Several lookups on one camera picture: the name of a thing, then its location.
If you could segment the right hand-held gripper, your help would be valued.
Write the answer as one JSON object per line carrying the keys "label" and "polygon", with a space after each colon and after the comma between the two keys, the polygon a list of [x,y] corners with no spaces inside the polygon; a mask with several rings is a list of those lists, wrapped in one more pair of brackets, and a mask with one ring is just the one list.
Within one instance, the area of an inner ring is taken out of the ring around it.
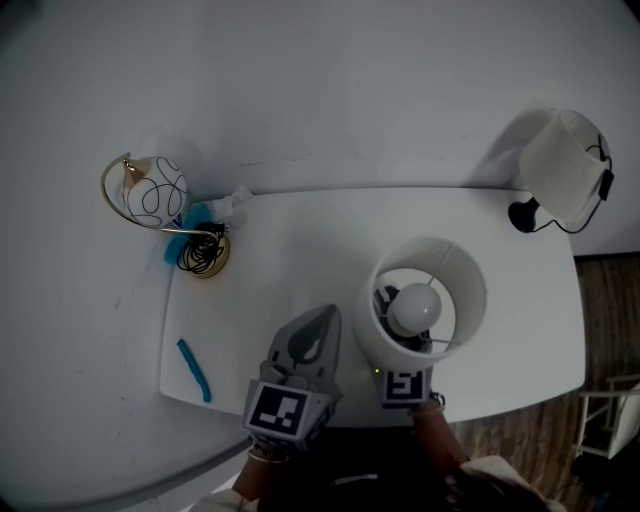
{"label": "right hand-held gripper", "polygon": [[425,403],[431,394],[433,368],[417,372],[373,369],[373,380],[383,409],[412,409]]}

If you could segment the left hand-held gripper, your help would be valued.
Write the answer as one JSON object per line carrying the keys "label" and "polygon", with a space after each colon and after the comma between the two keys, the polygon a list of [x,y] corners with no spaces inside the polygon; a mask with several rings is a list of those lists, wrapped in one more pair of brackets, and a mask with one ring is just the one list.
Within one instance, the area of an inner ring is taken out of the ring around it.
{"label": "left hand-held gripper", "polygon": [[290,452],[311,449],[342,398],[333,382],[341,334],[335,304],[311,309],[277,331],[268,353],[276,365],[261,364],[246,399],[243,426],[254,441]]}

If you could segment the large white shade lamp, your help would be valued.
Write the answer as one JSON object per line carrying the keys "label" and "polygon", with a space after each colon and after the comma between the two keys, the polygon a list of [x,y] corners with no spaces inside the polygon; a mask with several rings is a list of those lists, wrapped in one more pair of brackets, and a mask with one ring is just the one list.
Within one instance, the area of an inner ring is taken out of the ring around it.
{"label": "large white shade lamp", "polygon": [[[455,312],[455,328],[442,352],[420,352],[404,347],[384,328],[398,327],[399,336],[414,337],[430,330],[439,319],[441,299],[429,283],[402,288],[381,315],[376,314],[378,278],[399,269],[427,273],[449,293]],[[487,291],[484,277],[473,258],[455,243],[440,238],[416,238],[385,255],[365,281],[353,319],[355,339],[374,367],[392,372],[426,370],[470,342],[482,324]]]}

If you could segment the person's right forearm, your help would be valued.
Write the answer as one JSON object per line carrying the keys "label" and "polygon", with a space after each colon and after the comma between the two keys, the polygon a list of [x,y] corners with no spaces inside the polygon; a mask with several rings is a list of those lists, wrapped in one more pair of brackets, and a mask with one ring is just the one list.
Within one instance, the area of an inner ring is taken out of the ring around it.
{"label": "person's right forearm", "polygon": [[469,457],[456,439],[444,417],[444,406],[429,398],[408,414],[412,418],[417,439],[427,458],[441,477],[458,472]]}

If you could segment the person's left forearm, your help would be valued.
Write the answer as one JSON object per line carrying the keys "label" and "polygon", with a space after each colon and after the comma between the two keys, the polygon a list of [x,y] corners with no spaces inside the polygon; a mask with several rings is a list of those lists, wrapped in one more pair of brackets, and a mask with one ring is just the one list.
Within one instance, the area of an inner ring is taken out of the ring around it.
{"label": "person's left forearm", "polygon": [[289,476],[293,458],[284,450],[255,443],[232,489],[247,501],[262,499],[279,489]]}

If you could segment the white desk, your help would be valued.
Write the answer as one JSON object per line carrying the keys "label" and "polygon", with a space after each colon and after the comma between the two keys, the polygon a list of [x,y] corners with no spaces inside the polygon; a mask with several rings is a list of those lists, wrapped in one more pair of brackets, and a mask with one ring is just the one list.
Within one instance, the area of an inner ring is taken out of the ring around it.
{"label": "white desk", "polygon": [[241,414],[277,330],[334,304],[342,314],[332,425],[404,426],[381,407],[353,336],[353,310],[377,263],[407,241],[436,237],[464,249],[486,285],[483,321],[470,342],[439,362],[433,385],[452,422],[536,404],[582,386],[585,333],[567,235],[523,234],[510,223],[512,191],[371,188],[261,195],[231,235],[224,268],[207,279],[176,271],[163,334],[163,395],[202,406],[202,391],[178,349],[185,341],[211,390],[208,408]]}

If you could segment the gold arc globe lamp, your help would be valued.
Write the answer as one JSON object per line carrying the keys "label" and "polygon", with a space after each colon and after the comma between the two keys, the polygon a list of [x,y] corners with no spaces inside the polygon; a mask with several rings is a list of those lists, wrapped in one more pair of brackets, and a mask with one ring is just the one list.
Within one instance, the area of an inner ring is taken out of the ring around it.
{"label": "gold arc globe lamp", "polygon": [[100,190],[107,206],[130,224],[170,237],[189,234],[190,239],[176,267],[193,277],[218,274],[230,256],[227,228],[215,222],[197,224],[194,230],[176,229],[192,203],[186,177],[163,156],[134,159],[126,153],[107,165],[100,176]]}

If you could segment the small black base table lamp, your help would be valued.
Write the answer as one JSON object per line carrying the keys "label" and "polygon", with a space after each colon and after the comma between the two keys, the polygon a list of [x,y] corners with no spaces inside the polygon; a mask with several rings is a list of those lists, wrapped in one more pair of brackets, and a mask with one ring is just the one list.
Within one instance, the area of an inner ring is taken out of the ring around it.
{"label": "small black base table lamp", "polygon": [[608,199],[613,159],[596,125],[575,110],[553,113],[519,156],[520,178],[530,194],[508,208],[511,224],[522,233],[551,225],[578,234]]}

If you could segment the person's black clothing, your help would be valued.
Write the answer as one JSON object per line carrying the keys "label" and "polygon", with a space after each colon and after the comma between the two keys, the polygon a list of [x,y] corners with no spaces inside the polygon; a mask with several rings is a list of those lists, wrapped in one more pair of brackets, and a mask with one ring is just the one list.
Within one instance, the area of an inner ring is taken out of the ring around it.
{"label": "person's black clothing", "polygon": [[293,455],[259,512],[453,512],[410,427],[328,428]]}

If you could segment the teal strip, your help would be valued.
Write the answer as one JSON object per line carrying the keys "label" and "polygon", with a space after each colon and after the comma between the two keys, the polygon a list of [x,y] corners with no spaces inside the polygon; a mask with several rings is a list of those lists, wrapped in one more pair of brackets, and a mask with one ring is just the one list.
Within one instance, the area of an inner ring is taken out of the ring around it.
{"label": "teal strip", "polygon": [[210,403],[212,400],[211,390],[206,380],[204,373],[202,372],[195,355],[191,351],[189,345],[184,339],[180,339],[177,342],[177,347],[182,354],[192,376],[196,380],[202,392],[202,400],[204,403]]}

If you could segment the crumpled teal tape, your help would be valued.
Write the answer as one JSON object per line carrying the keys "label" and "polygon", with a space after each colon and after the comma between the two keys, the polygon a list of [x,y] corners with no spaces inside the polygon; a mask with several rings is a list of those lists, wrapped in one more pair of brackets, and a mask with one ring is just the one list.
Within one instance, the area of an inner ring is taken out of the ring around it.
{"label": "crumpled teal tape", "polygon": [[[180,222],[174,222],[176,229],[194,230],[197,224],[211,222],[213,220],[210,207],[206,202],[194,203],[186,214],[183,214]],[[190,239],[189,234],[173,235],[164,253],[164,261],[170,265],[176,265]]]}

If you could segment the white chair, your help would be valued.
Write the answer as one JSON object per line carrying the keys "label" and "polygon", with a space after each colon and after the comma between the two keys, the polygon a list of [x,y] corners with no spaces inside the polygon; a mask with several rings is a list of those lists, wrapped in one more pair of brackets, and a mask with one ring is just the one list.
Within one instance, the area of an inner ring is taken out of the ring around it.
{"label": "white chair", "polygon": [[582,391],[575,457],[617,456],[640,435],[640,374],[609,377],[604,391]]}

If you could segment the black bag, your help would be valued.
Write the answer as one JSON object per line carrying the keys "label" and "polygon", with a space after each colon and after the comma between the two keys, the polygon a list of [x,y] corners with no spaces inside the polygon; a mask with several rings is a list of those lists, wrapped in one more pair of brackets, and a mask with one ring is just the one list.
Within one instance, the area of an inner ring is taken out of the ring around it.
{"label": "black bag", "polygon": [[583,453],[571,470],[595,500],[590,512],[640,512],[640,451],[621,451],[612,459]]}

